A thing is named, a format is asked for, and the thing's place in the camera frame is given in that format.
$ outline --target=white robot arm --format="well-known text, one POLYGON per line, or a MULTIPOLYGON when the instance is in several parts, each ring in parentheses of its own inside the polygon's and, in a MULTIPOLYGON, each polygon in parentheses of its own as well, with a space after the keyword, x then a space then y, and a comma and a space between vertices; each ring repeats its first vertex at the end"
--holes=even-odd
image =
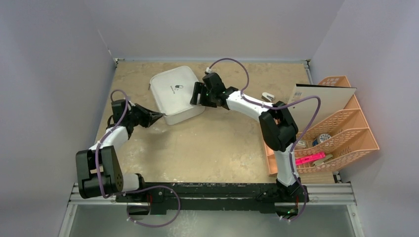
MULTIPOLYGON (((253 100, 255 102, 261 103, 263 105, 274 106, 274 104, 272 103, 265 103, 263 101, 254 99, 249 96, 246 96, 246 98, 253 100)), ((263 107, 260 107, 260 106, 257 106, 255 104, 251 104, 245 101, 243 97, 241 96, 240 91, 234 91, 233 93, 231 93, 226 99, 226 103, 229 109, 245 114, 256 121, 259 121, 259 116, 262 113, 268 112, 269 110, 268 108, 265 108, 265 107, 263 108, 263 107)), ((274 150, 275 160, 278 167, 277 179, 284 186, 290 186, 295 182, 295 178, 291 171, 291 163, 290 163, 290 155, 289 155, 291 145, 292 144, 289 144, 287 148, 285 149, 285 151, 283 152, 274 150)), ((294 174, 298 178, 298 173, 295 167, 294 152, 292 152, 292 156, 293 156, 292 164, 295 170, 294 174)))
POLYGON ((276 104, 266 103, 246 96, 247 100, 262 104, 258 106, 243 98, 242 92, 234 87, 226 88, 217 73, 207 73, 202 82, 196 82, 191 104, 201 104, 209 107, 224 107, 228 110, 238 111, 254 120, 261 126, 263 140, 274 150, 278 167, 277 181, 285 187, 296 185, 298 173, 295 168, 295 157, 290 150, 292 143, 296 141, 298 127, 288 109, 273 110, 272 107, 280 107, 283 102, 276 104))
POLYGON ((139 190, 145 187, 144 178, 141 174, 122 174, 116 151, 119 150, 124 142, 128 141, 134 131, 134 127, 138 125, 150 127, 163 114, 128 101, 129 109, 123 116, 126 103, 126 100, 112 102, 113 114, 108 119, 108 128, 106 129, 104 140, 76 154, 77 179, 80 195, 83 198, 103 195, 99 188, 100 186, 103 186, 106 195, 139 190), (110 124, 111 119, 115 123, 120 120, 119 125, 110 124), (99 182, 97 172, 95 173, 97 170, 95 155, 98 157, 99 165, 102 167, 102 171, 100 171, 101 182, 99 182))

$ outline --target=gray wall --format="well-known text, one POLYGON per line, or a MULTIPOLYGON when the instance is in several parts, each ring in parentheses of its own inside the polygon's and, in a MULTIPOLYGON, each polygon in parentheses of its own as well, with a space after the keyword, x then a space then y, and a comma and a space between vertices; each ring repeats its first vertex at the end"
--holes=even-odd
POLYGON ((381 151, 342 171, 367 236, 418 236, 419 3, 346 0, 312 59, 347 75, 381 151))
POLYGON ((0 1, 0 236, 57 236, 113 60, 82 0, 0 1))
POLYGON ((305 60, 343 0, 86 0, 114 57, 305 60))

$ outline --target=black bracket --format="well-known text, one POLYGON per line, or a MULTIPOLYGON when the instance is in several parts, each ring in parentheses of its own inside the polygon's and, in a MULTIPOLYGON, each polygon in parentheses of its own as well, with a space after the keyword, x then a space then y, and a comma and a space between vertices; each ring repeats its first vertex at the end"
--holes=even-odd
MULTIPOLYGON (((125 100, 116 100, 112 102, 113 114, 108 119, 108 128, 115 125, 115 123, 121 118, 125 109, 125 103, 125 100)), ((150 127, 164 115, 144 108, 139 104, 134 104, 134 106, 129 104, 128 107, 129 110, 121 122, 121 126, 124 126, 128 132, 128 137, 131 137, 135 126, 140 125, 145 128, 150 127)))
MULTIPOLYGON (((278 101, 274 107, 285 105, 278 101)), ((298 127, 288 108, 282 110, 268 110, 259 116, 260 128, 265 143, 274 151, 284 152, 296 141, 298 127)))
POLYGON ((235 87, 225 88, 220 76, 217 73, 210 73, 202 78, 202 82, 196 82, 192 99, 190 104, 207 107, 223 107, 229 109, 227 106, 227 98, 234 91, 238 91, 235 87))
MULTIPOLYGON (((182 210, 252 210, 280 216, 292 216, 295 207, 279 207, 275 203, 303 201, 306 190, 304 187, 305 190, 291 191, 280 183, 145 183, 146 187, 157 185, 173 189, 181 199, 182 210)), ((150 214, 164 215, 167 210, 177 210, 175 195, 164 188, 117 196, 116 202, 147 202, 147 195, 153 200, 150 214)))
MULTIPOLYGON (((102 183, 105 193, 119 193, 124 187, 121 168, 118 163, 114 146, 99 150, 99 165, 102 165, 102 183)), ((97 174, 91 170, 96 169, 95 151, 84 150, 76 154, 77 181, 82 198, 98 197, 101 195, 97 174)))

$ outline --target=beige table surface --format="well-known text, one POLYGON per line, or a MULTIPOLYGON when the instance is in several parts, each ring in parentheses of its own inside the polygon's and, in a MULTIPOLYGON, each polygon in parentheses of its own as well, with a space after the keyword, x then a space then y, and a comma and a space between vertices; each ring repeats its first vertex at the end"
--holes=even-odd
MULTIPOLYGON (((201 80, 209 64, 120 61, 112 90, 122 89, 132 102, 158 111, 148 90, 154 75, 186 65, 201 80)), ((254 98, 260 98, 262 92, 269 92, 275 95, 276 101, 287 102, 296 83, 309 83, 302 64, 244 65, 251 78, 246 94, 254 98)), ((240 89, 246 84, 244 71, 235 63, 220 62, 213 69, 226 87, 240 89)), ((115 99, 120 98, 122 95, 116 93, 115 99)), ((104 134, 106 120, 112 114, 110 105, 108 99, 97 139, 104 134)), ((138 126, 117 155, 123 173, 141 173, 146 182, 266 183, 275 180, 268 175, 258 122, 224 108, 206 108, 199 116, 175 125, 166 125, 162 118, 150 128, 138 126)), ((314 177, 316 183, 333 182, 330 173, 323 176, 320 179, 314 177)))

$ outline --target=white box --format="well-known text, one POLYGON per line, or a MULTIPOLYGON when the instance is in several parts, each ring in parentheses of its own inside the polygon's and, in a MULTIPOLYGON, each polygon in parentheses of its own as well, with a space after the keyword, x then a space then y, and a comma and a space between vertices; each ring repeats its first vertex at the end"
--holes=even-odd
POLYGON ((205 107, 191 105, 190 101, 198 78, 187 66, 181 66, 155 75, 150 89, 160 113, 168 125, 173 125, 201 114, 205 107))

